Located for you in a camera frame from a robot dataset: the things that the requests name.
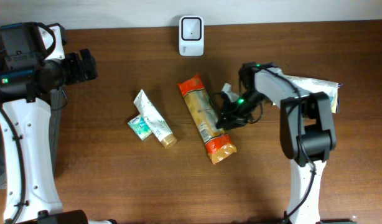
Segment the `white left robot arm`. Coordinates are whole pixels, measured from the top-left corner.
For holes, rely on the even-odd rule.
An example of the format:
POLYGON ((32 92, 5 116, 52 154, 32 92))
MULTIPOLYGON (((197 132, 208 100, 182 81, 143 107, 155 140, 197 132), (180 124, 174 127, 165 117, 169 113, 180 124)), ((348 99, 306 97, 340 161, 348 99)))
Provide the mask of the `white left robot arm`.
POLYGON ((0 128, 7 177, 5 223, 89 223, 83 210, 64 212, 49 143, 50 92, 97 77, 88 49, 0 72, 0 128))

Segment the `yellow white snack bag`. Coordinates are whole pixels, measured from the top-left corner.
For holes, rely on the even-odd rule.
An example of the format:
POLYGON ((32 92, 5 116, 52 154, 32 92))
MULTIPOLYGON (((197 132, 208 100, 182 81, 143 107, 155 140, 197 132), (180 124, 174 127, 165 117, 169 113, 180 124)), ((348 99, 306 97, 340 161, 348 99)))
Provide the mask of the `yellow white snack bag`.
POLYGON ((312 93, 324 92, 328 95, 332 113, 338 113, 338 89, 341 84, 327 80, 319 80, 315 78, 297 77, 286 75, 288 79, 293 81, 299 87, 309 90, 312 93))

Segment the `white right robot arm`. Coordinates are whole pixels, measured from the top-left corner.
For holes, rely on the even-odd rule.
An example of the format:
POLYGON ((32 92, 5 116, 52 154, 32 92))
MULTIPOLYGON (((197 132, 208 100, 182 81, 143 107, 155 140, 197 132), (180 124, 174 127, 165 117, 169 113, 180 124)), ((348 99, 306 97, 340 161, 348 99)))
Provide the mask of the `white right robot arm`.
POLYGON ((337 137, 328 95, 303 89, 273 63, 244 63, 234 93, 224 84, 217 122, 225 130, 257 123, 252 112, 270 101, 280 109, 280 143, 291 165, 291 196, 281 223, 320 223, 319 194, 337 137))

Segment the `orange spaghetti packet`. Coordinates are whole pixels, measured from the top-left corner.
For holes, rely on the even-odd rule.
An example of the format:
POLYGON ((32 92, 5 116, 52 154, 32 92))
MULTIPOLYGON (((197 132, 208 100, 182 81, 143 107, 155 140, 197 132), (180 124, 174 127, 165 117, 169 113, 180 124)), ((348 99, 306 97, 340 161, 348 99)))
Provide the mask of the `orange spaghetti packet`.
POLYGON ((235 153, 236 147, 230 136, 223 128, 216 127, 218 116, 210 103, 210 97, 200 75, 196 74, 182 83, 177 83, 177 86, 200 133, 211 162, 217 164, 235 153))

